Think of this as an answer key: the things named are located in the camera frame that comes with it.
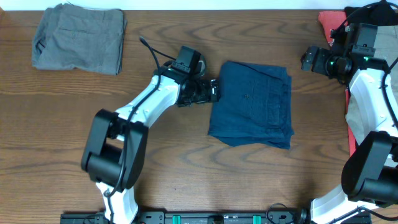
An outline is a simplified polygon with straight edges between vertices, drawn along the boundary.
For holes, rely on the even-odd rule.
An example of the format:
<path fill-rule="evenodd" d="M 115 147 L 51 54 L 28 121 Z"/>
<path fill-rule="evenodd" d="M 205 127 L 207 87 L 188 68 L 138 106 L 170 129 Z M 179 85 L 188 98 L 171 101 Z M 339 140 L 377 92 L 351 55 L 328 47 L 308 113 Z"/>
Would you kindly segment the dark blue shorts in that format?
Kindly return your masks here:
<path fill-rule="evenodd" d="M 219 75 L 208 135 L 229 146 L 290 149 L 292 78 L 285 67 L 227 61 Z"/>

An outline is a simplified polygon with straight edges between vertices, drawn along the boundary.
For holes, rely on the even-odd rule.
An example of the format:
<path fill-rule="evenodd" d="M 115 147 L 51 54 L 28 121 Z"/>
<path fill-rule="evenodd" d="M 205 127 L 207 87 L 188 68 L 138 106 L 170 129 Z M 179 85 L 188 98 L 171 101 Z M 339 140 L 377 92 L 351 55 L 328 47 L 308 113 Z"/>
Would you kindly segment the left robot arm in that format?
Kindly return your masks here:
<path fill-rule="evenodd" d="M 148 86 L 116 111 L 99 110 L 91 125 L 81 168 L 95 182 L 108 223 L 132 223 L 139 211 L 134 198 L 150 127 L 173 105 L 214 103 L 218 82 L 207 80 L 206 60 L 183 46 L 175 58 L 157 65 Z"/>

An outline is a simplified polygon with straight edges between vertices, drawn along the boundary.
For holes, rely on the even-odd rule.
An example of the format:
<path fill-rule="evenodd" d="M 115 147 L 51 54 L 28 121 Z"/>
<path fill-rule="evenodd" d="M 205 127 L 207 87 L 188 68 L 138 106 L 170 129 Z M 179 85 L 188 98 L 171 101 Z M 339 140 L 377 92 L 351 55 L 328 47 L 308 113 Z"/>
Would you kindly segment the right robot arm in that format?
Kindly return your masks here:
<path fill-rule="evenodd" d="M 341 183 L 311 201 L 297 223 L 370 223 L 368 212 L 397 204 L 397 103 L 391 89 L 392 67 L 376 58 L 377 26 L 350 24 L 331 32 L 327 50 L 311 46 L 302 70 L 335 78 L 348 86 L 363 122 L 364 140 L 346 162 Z"/>

